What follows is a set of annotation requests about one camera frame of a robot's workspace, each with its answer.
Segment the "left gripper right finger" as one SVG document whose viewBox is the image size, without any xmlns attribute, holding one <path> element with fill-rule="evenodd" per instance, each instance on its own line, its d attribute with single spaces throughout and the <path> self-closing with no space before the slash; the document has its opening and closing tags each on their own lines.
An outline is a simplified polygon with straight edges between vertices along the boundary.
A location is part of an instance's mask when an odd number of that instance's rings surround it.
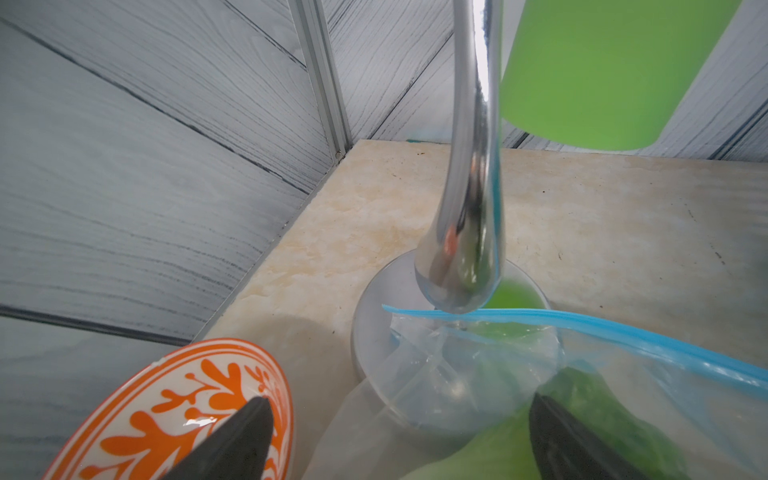
<svg viewBox="0 0 768 480">
<path fill-rule="evenodd" d="M 534 395 L 529 438 L 542 479 L 647 479 L 550 396 Z"/>
</svg>

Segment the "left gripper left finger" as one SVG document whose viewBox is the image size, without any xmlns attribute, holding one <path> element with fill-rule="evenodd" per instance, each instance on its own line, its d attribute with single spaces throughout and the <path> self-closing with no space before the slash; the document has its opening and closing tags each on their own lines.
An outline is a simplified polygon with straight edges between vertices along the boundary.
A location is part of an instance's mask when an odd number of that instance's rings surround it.
<svg viewBox="0 0 768 480">
<path fill-rule="evenodd" d="M 260 479 L 272 440 L 268 398 L 254 397 L 175 465 L 164 480 Z"/>
</svg>

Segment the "chinese cabbage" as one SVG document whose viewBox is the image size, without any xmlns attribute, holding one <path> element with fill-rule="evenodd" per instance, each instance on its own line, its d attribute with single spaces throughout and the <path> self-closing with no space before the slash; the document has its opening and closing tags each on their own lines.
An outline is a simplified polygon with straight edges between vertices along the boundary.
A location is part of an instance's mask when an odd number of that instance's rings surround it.
<svg viewBox="0 0 768 480">
<path fill-rule="evenodd" d="M 603 378 L 565 368 L 511 417 L 410 479 L 685 479 L 680 448 Z"/>
</svg>

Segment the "clear zipper bag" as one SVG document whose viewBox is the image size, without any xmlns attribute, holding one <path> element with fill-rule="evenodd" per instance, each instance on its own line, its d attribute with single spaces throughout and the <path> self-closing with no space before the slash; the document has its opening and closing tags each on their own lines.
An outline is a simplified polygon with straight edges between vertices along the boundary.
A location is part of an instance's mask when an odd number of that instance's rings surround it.
<svg viewBox="0 0 768 480">
<path fill-rule="evenodd" d="M 555 310 L 391 310 L 309 479 L 763 479 L 764 369 Z"/>
</svg>

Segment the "orange patterned small dish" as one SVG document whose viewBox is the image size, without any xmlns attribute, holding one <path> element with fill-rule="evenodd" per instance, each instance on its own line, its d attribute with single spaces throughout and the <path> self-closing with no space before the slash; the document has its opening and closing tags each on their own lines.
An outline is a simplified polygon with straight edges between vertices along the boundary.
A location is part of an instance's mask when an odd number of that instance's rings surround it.
<svg viewBox="0 0 768 480">
<path fill-rule="evenodd" d="M 268 400 L 274 426 L 263 478 L 291 475 L 288 380 L 265 349 L 234 338 L 192 343 L 138 372 L 80 425 L 47 479 L 159 479 L 246 403 Z"/>
</svg>

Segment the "green plastic goblet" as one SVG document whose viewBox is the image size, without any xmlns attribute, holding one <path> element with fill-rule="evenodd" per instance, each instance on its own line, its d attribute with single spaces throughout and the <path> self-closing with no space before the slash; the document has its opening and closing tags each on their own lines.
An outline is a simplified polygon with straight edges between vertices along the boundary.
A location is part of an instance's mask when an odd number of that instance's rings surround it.
<svg viewBox="0 0 768 480">
<path fill-rule="evenodd" d="M 658 140 L 737 1 L 528 1 L 500 86 L 504 120 L 579 148 Z"/>
</svg>

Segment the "left metal frame post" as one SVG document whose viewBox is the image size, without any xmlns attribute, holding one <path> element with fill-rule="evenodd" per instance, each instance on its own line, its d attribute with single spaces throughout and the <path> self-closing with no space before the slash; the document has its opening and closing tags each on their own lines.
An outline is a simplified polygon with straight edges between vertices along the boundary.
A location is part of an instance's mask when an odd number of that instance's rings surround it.
<svg viewBox="0 0 768 480">
<path fill-rule="evenodd" d="M 310 77 L 320 121 L 336 161 L 352 148 L 353 139 L 321 1 L 288 2 Z"/>
</svg>

